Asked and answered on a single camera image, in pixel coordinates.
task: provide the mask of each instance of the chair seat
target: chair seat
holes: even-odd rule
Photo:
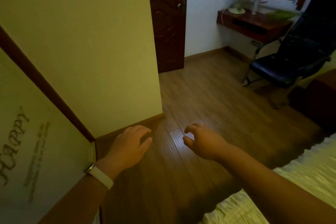
[[[267,81],[284,88],[292,86],[298,77],[298,65],[277,53],[256,59],[250,64],[250,69]]]

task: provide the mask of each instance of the person's left hand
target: person's left hand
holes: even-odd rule
[[[96,166],[114,180],[120,172],[136,165],[149,149],[152,138],[147,138],[142,144],[140,139],[151,132],[141,125],[129,127],[120,134],[112,144],[107,155],[96,162]]]

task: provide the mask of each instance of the forearm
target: forearm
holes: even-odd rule
[[[217,159],[271,223],[334,223],[336,210],[271,171],[243,150],[230,146]]]
[[[44,223],[92,224],[107,188],[98,179],[85,175],[40,221]]]

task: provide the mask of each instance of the person's left arm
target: person's left arm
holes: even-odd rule
[[[114,181],[120,172],[141,160],[150,147],[152,138],[147,138],[142,144],[140,139],[150,131],[149,128],[140,125],[127,128],[116,138],[107,155],[97,161],[95,166]],[[38,224],[92,224],[107,192],[107,187],[98,179],[85,175]]]

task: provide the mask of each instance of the dark brown door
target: dark brown door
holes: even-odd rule
[[[150,0],[159,73],[184,67],[187,0]]]

